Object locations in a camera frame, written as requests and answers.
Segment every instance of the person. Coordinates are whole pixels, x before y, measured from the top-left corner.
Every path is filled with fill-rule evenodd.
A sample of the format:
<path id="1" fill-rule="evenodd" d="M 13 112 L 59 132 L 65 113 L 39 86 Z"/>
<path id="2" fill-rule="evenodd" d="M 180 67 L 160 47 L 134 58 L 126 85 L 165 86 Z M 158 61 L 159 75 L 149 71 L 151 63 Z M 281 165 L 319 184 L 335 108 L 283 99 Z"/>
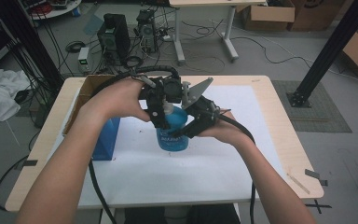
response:
<path id="1" fill-rule="evenodd" d="M 150 121 L 138 100 L 143 85 L 125 78 L 100 91 L 80 108 L 70 132 L 28 192 L 16 223 L 74 222 L 90 157 L 105 122 L 112 117 Z M 234 119 L 230 112 L 225 115 Z M 214 137 L 237 149 L 270 223 L 315 223 L 308 208 L 238 128 L 218 120 L 200 137 Z"/>

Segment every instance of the blue bottle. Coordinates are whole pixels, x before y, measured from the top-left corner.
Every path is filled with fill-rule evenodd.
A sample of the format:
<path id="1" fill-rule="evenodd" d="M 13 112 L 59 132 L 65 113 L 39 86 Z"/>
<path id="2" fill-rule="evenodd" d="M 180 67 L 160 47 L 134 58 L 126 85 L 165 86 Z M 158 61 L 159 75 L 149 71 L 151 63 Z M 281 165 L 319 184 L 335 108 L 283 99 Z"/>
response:
<path id="1" fill-rule="evenodd" d="M 171 133 L 181 129 L 185 126 L 187 122 L 187 113 L 185 110 L 173 106 L 173 104 L 165 103 L 164 104 L 164 113 L 165 119 L 170 124 L 170 129 L 156 129 L 157 139 L 159 146 L 167 151 L 182 151 L 185 150 L 188 146 L 188 137 L 172 137 Z"/>

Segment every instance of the wooden table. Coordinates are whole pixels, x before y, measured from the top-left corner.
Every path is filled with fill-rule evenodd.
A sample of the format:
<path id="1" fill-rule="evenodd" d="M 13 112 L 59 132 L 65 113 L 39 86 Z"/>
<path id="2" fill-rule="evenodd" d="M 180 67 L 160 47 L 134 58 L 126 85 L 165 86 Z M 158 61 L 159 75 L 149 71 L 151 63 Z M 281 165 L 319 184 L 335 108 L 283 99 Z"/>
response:
<path id="1" fill-rule="evenodd" d="M 183 53 L 182 44 L 179 37 L 180 29 L 180 16 L 179 9 L 180 7 L 218 7 L 218 6 L 230 6 L 227 16 L 227 27 L 226 31 L 222 33 L 223 42 L 225 43 L 230 56 L 231 61 L 234 62 L 239 58 L 237 51 L 234 49 L 234 46 L 229 39 L 231 34 L 232 22 L 235 15 L 235 6 L 239 5 L 255 5 L 255 4 L 264 4 L 265 0 L 170 0 L 172 7 L 175 7 L 175 35 L 173 37 L 173 43 L 176 49 L 176 55 L 178 58 L 178 63 L 182 64 L 185 62 L 185 54 Z"/>
<path id="2" fill-rule="evenodd" d="M 202 76 L 182 77 L 182 80 L 196 84 L 205 78 Z M 28 158 L 30 161 L 36 160 L 37 164 L 36 166 L 23 167 L 7 200 L 6 209 L 8 211 L 19 211 L 26 194 L 43 169 L 58 134 L 61 134 L 62 122 L 84 79 L 83 77 L 73 77 L 65 81 Z M 213 85 L 252 87 L 282 168 L 286 174 L 290 174 L 290 176 L 286 176 L 286 182 L 302 199 L 321 198 L 324 191 L 319 181 L 304 174 L 305 169 L 313 170 L 312 166 L 269 78 L 265 76 L 216 76 L 213 79 Z M 247 202 L 249 202 L 249 198 L 240 200 L 239 203 Z M 112 206 L 125 207 L 128 204 L 113 204 Z"/>

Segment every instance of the white cloth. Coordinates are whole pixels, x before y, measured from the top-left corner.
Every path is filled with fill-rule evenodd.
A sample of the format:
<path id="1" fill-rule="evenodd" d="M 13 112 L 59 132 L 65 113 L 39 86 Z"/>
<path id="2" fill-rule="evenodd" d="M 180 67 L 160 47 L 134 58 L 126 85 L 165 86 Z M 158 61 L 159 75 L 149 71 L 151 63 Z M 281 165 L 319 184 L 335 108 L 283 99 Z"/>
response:
<path id="1" fill-rule="evenodd" d="M 18 91 L 30 88 L 30 80 L 23 71 L 0 70 L 0 121 L 15 115 L 20 106 L 14 101 Z"/>

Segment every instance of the power supply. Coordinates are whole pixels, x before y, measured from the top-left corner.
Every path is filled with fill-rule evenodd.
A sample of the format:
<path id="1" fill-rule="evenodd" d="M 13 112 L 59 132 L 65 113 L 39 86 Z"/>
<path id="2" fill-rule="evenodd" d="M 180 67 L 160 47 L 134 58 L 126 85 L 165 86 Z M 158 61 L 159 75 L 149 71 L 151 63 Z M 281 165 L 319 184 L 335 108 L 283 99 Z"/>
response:
<path id="1" fill-rule="evenodd" d="M 89 55 L 90 48 L 81 48 L 79 52 L 79 70 L 82 73 L 90 73 L 91 72 L 91 62 Z"/>

